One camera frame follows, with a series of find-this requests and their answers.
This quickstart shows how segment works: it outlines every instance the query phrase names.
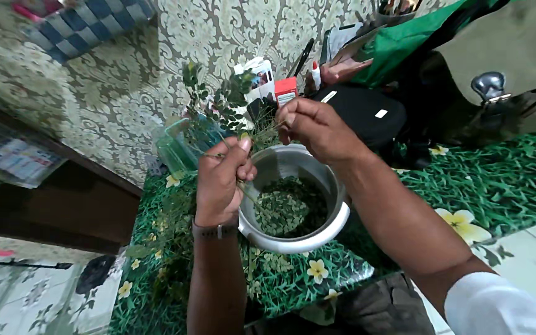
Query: wristwatch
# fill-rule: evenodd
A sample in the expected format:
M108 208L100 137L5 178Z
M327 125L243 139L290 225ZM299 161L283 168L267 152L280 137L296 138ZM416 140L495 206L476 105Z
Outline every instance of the wristwatch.
M223 225L200 227L195 224L195 217L192 219L192 235L194 239L219 239L236 235L239 228L239 220L232 220Z

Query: red box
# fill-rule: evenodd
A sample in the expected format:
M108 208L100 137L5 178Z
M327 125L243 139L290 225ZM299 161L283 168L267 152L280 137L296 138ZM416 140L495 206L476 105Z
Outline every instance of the red box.
M290 77L275 81L274 96L279 108L295 98L297 96L297 78Z

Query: hand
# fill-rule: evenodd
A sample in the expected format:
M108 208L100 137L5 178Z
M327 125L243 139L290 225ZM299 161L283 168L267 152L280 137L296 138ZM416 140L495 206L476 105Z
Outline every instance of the hand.
M324 164L345 162L367 149L329 104L294 98L276 112L276 121L284 123L279 127L283 144L301 141Z
M195 224L217 226L237 216L243 192L237 187L237 178L251 181L258 171L248 158L251 149L249 137L237 141L227 137L206 153L224 155L224 158L202 156L199 159L198 191Z
M352 58L348 58L344 61L340 61L336 65L330 65L326 63L320 66L320 77L322 78L322 86L334 85L338 82L348 82L355 74L363 70L365 67L373 63L373 58L356 62ZM319 87L316 87L311 73L308 71L306 77L306 94L309 94L312 91L317 91Z

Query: blue checkered cloth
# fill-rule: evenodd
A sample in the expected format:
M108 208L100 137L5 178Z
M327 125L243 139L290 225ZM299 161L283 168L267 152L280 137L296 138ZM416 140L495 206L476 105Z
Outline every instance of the blue checkered cloth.
M59 63L152 18L149 0L86 0L47 16L25 31L28 39Z

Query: damask patterned wallpaper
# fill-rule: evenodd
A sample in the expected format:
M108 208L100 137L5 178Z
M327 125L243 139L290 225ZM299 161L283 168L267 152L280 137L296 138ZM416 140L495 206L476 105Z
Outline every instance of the damask patterned wallpaper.
M452 2L424 0L419 15ZM316 60L325 30L373 8L372 0L158 0L156 25L60 65L25 41L26 22L8 3L0 1L0 106L138 186L152 129L188 100L184 62L207 65L205 81L216 86L233 65L264 56L281 79L310 38Z

